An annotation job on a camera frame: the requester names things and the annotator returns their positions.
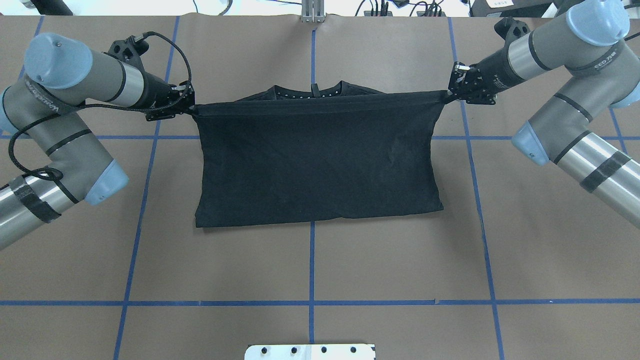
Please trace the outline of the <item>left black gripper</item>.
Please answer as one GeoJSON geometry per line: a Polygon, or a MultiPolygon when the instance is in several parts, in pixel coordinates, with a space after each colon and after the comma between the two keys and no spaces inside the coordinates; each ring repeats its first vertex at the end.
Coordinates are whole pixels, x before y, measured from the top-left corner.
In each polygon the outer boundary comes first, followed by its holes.
{"type": "Polygon", "coordinates": [[[182,114],[192,114],[195,105],[195,89],[189,80],[178,85],[169,84],[155,75],[144,76],[142,108],[148,122],[173,119],[182,114]]]}

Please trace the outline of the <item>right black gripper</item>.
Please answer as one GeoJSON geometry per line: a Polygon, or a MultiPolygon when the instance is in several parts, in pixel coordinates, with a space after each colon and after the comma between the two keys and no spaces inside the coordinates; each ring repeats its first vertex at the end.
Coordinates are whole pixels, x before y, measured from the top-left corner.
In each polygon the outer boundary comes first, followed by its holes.
{"type": "Polygon", "coordinates": [[[495,105],[496,95],[515,86],[515,72],[506,52],[495,52],[478,63],[455,61],[448,83],[453,100],[495,105]]]}

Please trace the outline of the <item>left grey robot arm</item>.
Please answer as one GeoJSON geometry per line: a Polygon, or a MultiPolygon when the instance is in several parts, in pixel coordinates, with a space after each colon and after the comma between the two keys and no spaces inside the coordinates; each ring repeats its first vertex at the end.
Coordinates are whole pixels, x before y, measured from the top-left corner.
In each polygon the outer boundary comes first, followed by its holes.
{"type": "Polygon", "coordinates": [[[80,202],[98,205],[129,177],[78,112],[113,109],[147,121],[192,114],[193,75],[170,84],[146,71],[144,32],[95,51],[77,39],[44,32],[29,43],[23,76],[1,93],[1,130],[11,135],[10,160],[21,170],[1,188],[1,248],[52,223],[80,202]]]}

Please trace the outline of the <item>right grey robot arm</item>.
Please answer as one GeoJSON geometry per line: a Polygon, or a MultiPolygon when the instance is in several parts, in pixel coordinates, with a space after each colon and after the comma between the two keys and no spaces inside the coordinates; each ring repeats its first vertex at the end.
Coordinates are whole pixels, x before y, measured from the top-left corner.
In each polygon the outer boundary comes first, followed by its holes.
{"type": "Polygon", "coordinates": [[[445,103],[494,105],[496,95],[557,68],[571,79],[512,137],[530,160],[553,162],[635,227],[639,164],[589,130],[607,109],[639,100],[639,57],[626,44],[630,18],[619,0],[585,0],[530,29],[511,17],[494,25],[503,47],[478,63],[455,62],[445,103]]]}

